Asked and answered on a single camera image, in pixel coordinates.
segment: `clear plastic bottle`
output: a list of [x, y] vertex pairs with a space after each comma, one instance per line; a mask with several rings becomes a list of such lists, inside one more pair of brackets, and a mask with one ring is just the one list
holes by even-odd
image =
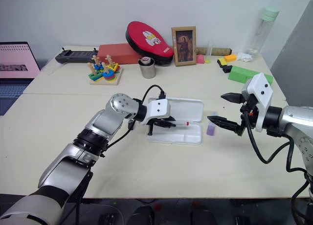
[[253, 57], [256, 57], [259, 54], [278, 13], [279, 11], [272, 7], [265, 7], [263, 9], [261, 21], [254, 37], [252, 38], [250, 46], [246, 51], [247, 54], [250, 54]]

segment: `wooden picture frame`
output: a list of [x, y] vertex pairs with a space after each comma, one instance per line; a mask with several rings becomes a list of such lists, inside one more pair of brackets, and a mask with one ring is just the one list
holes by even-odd
[[175, 65], [195, 65], [197, 63], [196, 27], [173, 27], [172, 37]]

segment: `stainless steel cup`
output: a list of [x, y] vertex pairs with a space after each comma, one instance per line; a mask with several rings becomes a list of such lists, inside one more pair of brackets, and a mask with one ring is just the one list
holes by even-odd
[[144, 78], [153, 78], [156, 76], [155, 60], [150, 57], [142, 57], [138, 61], [141, 74]]

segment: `red box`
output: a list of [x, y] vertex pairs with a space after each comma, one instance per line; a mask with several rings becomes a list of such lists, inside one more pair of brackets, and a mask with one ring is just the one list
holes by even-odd
[[120, 65], [137, 64], [142, 56], [135, 52], [128, 43], [100, 45], [98, 57], [107, 63], [107, 55], [110, 55], [115, 63]]

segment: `laptop screen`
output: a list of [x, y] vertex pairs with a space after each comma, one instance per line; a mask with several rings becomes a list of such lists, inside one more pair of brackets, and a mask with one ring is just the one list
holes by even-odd
[[0, 78], [35, 78], [39, 72], [27, 42], [0, 42]]

